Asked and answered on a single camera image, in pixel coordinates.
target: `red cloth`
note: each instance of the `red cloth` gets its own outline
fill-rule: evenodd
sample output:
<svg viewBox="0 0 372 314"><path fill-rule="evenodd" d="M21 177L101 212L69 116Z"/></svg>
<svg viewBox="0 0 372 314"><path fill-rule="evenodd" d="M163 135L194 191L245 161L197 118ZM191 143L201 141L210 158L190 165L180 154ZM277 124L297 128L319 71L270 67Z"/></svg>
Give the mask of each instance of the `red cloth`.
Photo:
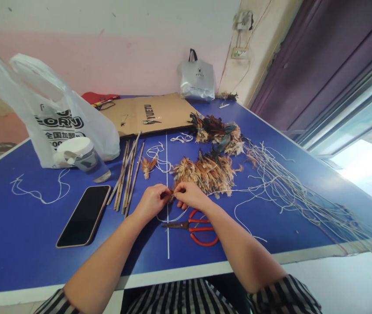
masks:
<svg viewBox="0 0 372 314"><path fill-rule="evenodd" d="M93 92L87 92L84 93L81 97L84 98L89 104L94 104L97 102L105 102L112 99L118 99L120 96L115 94L101 95Z"/></svg>

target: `electrical outlet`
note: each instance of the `electrical outlet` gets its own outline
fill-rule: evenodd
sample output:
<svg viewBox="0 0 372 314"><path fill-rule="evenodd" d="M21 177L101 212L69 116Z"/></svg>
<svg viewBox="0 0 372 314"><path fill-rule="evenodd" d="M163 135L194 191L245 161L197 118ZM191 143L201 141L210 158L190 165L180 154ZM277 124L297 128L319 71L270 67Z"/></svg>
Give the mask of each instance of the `electrical outlet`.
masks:
<svg viewBox="0 0 372 314"><path fill-rule="evenodd" d="M232 50L232 59L247 59L248 57L248 49L246 48L238 48L235 47Z"/></svg>
<svg viewBox="0 0 372 314"><path fill-rule="evenodd" d="M235 16L235 28L239 31L248 31L253 25L253 13L241 11Z"/></svg>

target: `plastic bag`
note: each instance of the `plastic bag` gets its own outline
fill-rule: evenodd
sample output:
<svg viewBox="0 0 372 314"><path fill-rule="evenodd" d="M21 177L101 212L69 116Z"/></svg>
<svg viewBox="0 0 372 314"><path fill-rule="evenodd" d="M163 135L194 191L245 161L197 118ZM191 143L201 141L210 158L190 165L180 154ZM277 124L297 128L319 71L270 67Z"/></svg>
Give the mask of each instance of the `plastic bag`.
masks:
<svg viewBox="0 0 372 314"><path fill-rule="evenodd" d="M59 144L73 137L91 139L104 161L119 156L116 126L50 67L21 54L15 55L10 64L14 71L0 59L0 98L26 125L43 168L62 167L53 156Z"/></svg>
<svg viewBox="0 0 372 314"><path fill-rule="evenodd" d="M198 60L194 49L190 49L189 61L178 66L180 97L210 102L215 99L215 82L213 66Z"/></svg>

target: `cardboard box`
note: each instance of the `cardboard box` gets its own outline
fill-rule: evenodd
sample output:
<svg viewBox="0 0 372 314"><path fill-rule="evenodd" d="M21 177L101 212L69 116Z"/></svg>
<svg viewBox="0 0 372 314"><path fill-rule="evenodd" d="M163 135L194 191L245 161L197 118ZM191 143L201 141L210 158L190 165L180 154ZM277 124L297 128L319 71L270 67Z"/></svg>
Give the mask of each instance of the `cardboard box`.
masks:
<svg viewBox="0 0 372 314"><path fill-rule="evenodd" d="M196 110L177 93L115 100L115 106L102 113L115 125L120 137L190 126L190 113Z"/></svg>

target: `bamboo stick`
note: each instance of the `bamboo stick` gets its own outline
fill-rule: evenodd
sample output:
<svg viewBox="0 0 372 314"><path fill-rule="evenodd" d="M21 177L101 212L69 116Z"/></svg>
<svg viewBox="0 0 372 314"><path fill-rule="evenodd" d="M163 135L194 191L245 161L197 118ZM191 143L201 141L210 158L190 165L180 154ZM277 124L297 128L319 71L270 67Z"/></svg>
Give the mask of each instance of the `bamboo stick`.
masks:
<svg viewBox="0 0 372 314"><path fill-rule="evenodd" d="M128 205L127 205L126 211L125 211L125 218L129 214L130 201L132 200L133 188L135 187L135 182L137 181L138 170L139 170L139 167L140 167L140 164L141 164L141 158L142 158L142 152L143 152L144 145L145 145L145 141L142 143L141 153L139 154L138 164L137 164L137 168L135 170L135 176L133 177L132 187L130 189L130 194L129 194Z"/></svg>
<svg viewBox="0 0 372 314"><path fill-rule="evenodd" d="M128 151L129 151L129 148L128 148L128 145L127 145L127 144L128 144L128 141L126 141L125 151L124 151L124 153L123 153L123 158L122 158L122 168L121 168L121 169L123 169L123 167L124 167L124 165L125 165L126 157L127 157L127 155L128 155ZM110 205L110 203L111 203L112 200L113 200L113 196L114 196L114 194L117 193L117 192L119 192L119 189L118 189L118 185L116 184L116 186L114 187L114 189L113 189L111 195L109 196L109 199L107 200L107 205Z"/></svg>
<svg viewBox="0 0 372 314"><path fill-rule="evenodd" d="M133 153L132 162L130 163L129 169L128 169L128 178L127 178L128 181L126 181L125 195L123 197L123 207L122 207L123 215L125 214L126 204L129 198L130 183L132 182L132 172L133 172L133 165L135 163L135 157L137 155L137 147L138 147L138 142L135 143L135 151Z"/></svg>
<svg viewBox="0 0 372 314"><path fill-rule="evenodd" d="M136 142L138 142L138 139L139 139L139 136L141 135L142 131L139 131L138 133L138 136L137 136L137 139L135 140ZM132 158L132 154L133 154L133 150L130 151L130 154L128 156L128 161L127 163L130 162L130 159ZM117 180L117 183L115 185L115 188L113 189L113 192L112 192L112 195L110 196L108 202L107 202L107 205L110 205L110 203L112 202L113 200L113 197L115 196L115 193L116 193L116 190L117 190L117 187L119 186L121 180L122 180L122 177L125 175L125 170L126 170L126 167L125 168L122 168L122 170L120 171L120 176L119 176L119 179Z"/></svg>
<svg viewBox="0 0 372 314"><path fill-rule="evenodd" d="M130 140L127 140L126 141L126 146L125 146L125 153L129 151L129 146L130 146ZM125 154L125 156L124 156L123 163L122 163L122 168L126 167L126 159L128 157L127 155L128 154ZM113 209L115 209L117 212L119 211L120 199L121 199L121 195L122 195L122 192L123 192L124 182L125 182L125 176L122 177L122 182L120 183L119 187L117 188L117 192L116 192L116 200L115 200L115 205L114 205Z"/></svg>

